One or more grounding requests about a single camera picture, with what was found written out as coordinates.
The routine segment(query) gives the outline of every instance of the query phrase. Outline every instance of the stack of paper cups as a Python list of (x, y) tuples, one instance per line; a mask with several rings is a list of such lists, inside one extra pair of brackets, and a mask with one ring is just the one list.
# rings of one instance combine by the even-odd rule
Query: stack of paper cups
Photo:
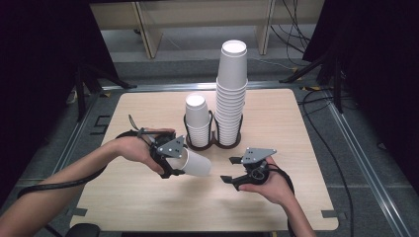
[(204, 147), (209, 144), (210, 114), (206, 98), (200, 93), (192, 93), (186, 98), (186, 126), (192, 145)]
[(215, 138), (221, 145), (236, 142), (246, 97), (247, 48), (240, 40), (222, 45), (216, 78)]

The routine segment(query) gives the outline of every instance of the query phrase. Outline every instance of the hand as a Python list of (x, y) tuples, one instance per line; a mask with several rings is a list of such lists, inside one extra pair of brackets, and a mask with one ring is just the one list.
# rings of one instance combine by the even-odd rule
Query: hand
[[(161, 129), (153, 129), (147, 128), (147, 131), (169, 131), (175, 132), (172, 128), (161, 128)], [(152, 171), (158, 173), (159, 175), (164, 174), (163, 168), (158, 165), (153, 158), (150, 156), (149, 146), (145, 143), (144, 140), (139, 139), (135, 136), (126, 136), (118, 138), (117, 141), (119, 142), (119, 155), (124, 156), (129, 161), (134, 162), (141, 162), (144, 165), (148, 166)]]
[[(274, 159), (269, 156), (266, 161), (268, 164), (276, 165)], [(289, 199), (293, 199), (293, 192), (287, 184), (286, 179), (278, 174), (278, 172), (271, 171), (269, 178), (263, 185), (245, 184), (239, 187), (240, 191), (257, 193), (265, 197), (268, 201), (280, 205), (284, 205)]]

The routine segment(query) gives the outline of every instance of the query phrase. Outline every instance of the wooden table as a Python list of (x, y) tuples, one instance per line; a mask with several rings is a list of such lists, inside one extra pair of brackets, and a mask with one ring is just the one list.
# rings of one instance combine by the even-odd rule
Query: wooden table
[[(185, 134), (185, 99), (192, 92), (132, 93), (121, 96), (104, 143), (130, 130), (128, 115), (138, 127), (173, 127)], [(201, 91), (215, 111), (215, 91)], [(280, 206), (256, 194), (237, 192), (220, 175), (244, 175), (242, 165), (228, 158), (246, 147), (274, 148), (277, 164), (292, 178), (295, 195), (315, 230), (333, 230), (336, 217), (293, 92), (288, 89), (248, 90), (241, 142), (232, 149), (215, 145), (198, 153), (212, 162), (209, 177), (172, 176), (163, 180), (146, 166), (122, 157), (87, 184), (71, 225), (94, 223), (104, 231), (275, 231), (287, 229)]]

